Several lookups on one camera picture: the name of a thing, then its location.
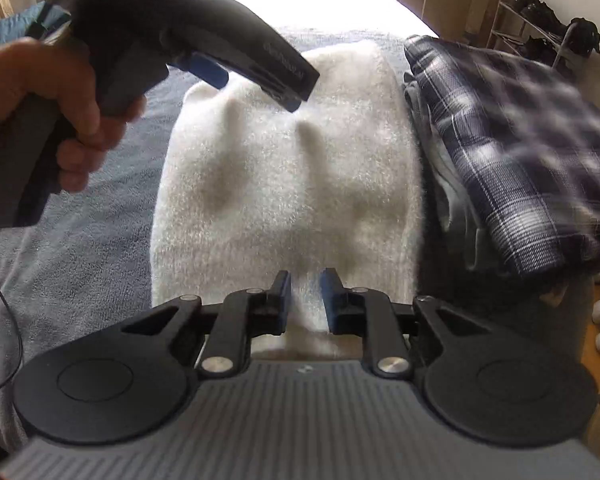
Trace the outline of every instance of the hand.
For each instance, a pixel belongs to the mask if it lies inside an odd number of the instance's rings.
[[[89,174],[99,170],[107,151],[115,148],[126,123],[140,117],[145,99],[139,98],[122,117],[100,115],[95,101],[95,75],[78,53],[23,38],[0,47],[0,124],[29,94],[58,101],[60,110],[77,132],[57,152],[60,186],[82,191]]]

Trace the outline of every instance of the silver screw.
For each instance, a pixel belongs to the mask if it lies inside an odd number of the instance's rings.
[[[385,357],[378,361],[378,368],[385,374],[401,374],[409,369],[409,362],[403,357]]]
[[[233,367],[234,362],[231,361],[231,359],[222,356],[207,357],[202,361],[203,370],[212,374],[222,374],[228,372]]]

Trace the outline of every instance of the folded white sweater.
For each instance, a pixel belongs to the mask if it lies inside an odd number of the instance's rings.
[[[152,233],[154,304],[205,303],[292,273],[287,332],[252,353],[353,358],[355,338],[328,334],[318,286],[335,267],[345,286],[408,302],[421,238],[414,130],[395,73],[373,43],[305,54],[320,72],[290,114],[234,73],[221,91],[187,93],[162,172]]]

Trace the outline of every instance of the black cable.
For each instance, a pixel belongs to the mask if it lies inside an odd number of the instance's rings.
[[[20,366],[22,366],[23,361],[24,361],[24,348],[23,348],[24,345],[22,343],[22,333],[20,332],[20,327],[18,326],[16,317],[13,315],[13,310],[11,310],[9,303],[7,303],[7,300],[5,300],[4,295],[2,294],[1,290],[0,290],[0,299],[4,303],[4,307],[7,310],[7,314],[9,315],[9,318],[11,319],[11,322],[13,323],[13,327],[16,331],[16,336],[18,337],[18,363],[16,364],[16,367],[11,371],[11,373],[7,376],[7,378],[0,383],[0,390],[1,390],[14,378],[16,373],[18,373],[18,370],[20,370]]]

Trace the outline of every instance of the plaid shirt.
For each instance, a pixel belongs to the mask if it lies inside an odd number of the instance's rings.
[[[600,270],[600,112],[549,67],[426,36],[405,54],[503,263]]]

